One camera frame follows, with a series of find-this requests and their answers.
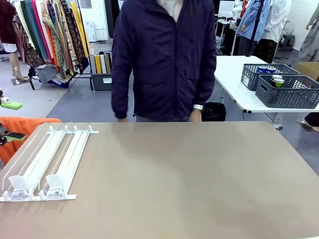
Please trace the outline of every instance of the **white rack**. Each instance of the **white rack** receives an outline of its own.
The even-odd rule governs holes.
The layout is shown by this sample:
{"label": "white rack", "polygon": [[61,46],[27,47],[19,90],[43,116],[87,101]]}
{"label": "white rack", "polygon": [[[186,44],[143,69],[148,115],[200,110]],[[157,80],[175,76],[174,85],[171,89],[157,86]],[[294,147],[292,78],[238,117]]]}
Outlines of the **white rack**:
{"label": "white rack", "polygon": [[[2,197],[0,197],[0,202],[76,199],[76,195],[68,194],[73,177],[90,134],[99,132],[93,131],[91,124],[88,125],[87,122],[82,129],[77,129],[77,126],[74,125],[73,129],[70,130],[71,125],[72,123],[69,125],[60,123],[56,129],[53,129],[53,126],[50,125],[49,130],[42,138],[36,149],[32,152],[31,156],[25,162],[23,167],[20,169],[19,173],[17,175],[9,176],[12,169],[15,167],[17,162],[23,158],[23,154],[31,145],[33,140],[37,137],[39,132],[35,135],[27,148],[25,148],[25,150],[4,176],[2,181],[2,192],[4,193]],[[68,135],[67,142],[65,143],[53,169],[49,174],[47,174],[48,167],[51,165],[52,159],[56,156],[57,150],[62,141],[65,139],[66,135]],[[40,189],[40,182],[44,175],[46,175],[46,183],[44,187]],[[6,191],[4,191],[4,183],[7,179],[11,185]],[[38,196],[34,194],[36,189],[38,191]]]}

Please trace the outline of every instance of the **navy blue jacket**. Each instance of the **navy blue jacket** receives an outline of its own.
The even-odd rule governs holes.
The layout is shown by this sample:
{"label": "navy blue jacket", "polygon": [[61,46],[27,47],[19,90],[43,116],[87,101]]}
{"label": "navy blue jacket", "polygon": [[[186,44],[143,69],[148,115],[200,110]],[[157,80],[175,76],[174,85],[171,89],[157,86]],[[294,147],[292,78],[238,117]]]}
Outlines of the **navy blue jacket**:
{"label": "navy blue jacket", "polygon": [[112,49],[112,108],[128,111],[131,70],[135,114],[183,118],[211,96],[216,68],[213,0],[184,0],[177,23],[157,0],[125,0]]}

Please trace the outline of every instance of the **light blue shirt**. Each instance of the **light blue shirt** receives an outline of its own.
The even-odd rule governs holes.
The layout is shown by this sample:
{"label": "light blue shirt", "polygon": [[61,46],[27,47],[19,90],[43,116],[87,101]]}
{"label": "light blue shirt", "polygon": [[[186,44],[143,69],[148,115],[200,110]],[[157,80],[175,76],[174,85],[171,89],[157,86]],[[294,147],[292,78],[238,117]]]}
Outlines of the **light blue shirt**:
{"label": "light blue shirt", "polygon": [[[264,34],[266,23],[267,23],[267,17],[270,9],[270,0],[265,0],[263,9],[260,15],[259,24],[257,27],[256,35],[255,35],[255,41],[259,41],[261,37]],[[244,36],[248,39],[251,39],[254,26],[255,26],[255,20],[258,12],[258,8],[260,5],[260,0],[251,0],[245,14],[243,16],[243,19],[241,20],[238,29],[236,31],[237,34]],[[244,32],[241,32],[242,25],[246,25]]]}

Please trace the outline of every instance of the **maroon sweater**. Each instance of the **maroon sweater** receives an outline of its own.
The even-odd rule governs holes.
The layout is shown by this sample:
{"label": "maroon sweater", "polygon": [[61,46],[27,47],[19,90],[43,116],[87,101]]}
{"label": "maroon sweater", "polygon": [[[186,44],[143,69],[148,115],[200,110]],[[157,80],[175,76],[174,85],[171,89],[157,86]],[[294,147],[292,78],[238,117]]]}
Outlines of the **maroon sweater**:
{"label": "maroon sweater", "polygon": [[14,15],[15,7],[7,0],[0,0],[0,40],[2,43],[15,44],[15,36],[12,35]]}

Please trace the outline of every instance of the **hand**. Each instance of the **hand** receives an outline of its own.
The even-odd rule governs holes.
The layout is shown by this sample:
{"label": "hand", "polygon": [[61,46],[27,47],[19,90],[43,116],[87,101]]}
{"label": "hand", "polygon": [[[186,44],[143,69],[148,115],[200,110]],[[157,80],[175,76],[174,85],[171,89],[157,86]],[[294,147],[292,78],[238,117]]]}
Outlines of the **hand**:
{"label": "hand", "polygon": [[193,109],[193,112],[189,117],[190,122],[201,122],[201,111],[199,109]]}
{"label": "hand", "polygon": [[240,29],[240,32],[244,32],[245,28],[246,28],[246,25],[242,25],[241,29]]}
{"label": "hand", "polygon": [[118,119],[118,122],[120,123],[127,123],[128,122],[128,119],[125,118],[125,119]]}

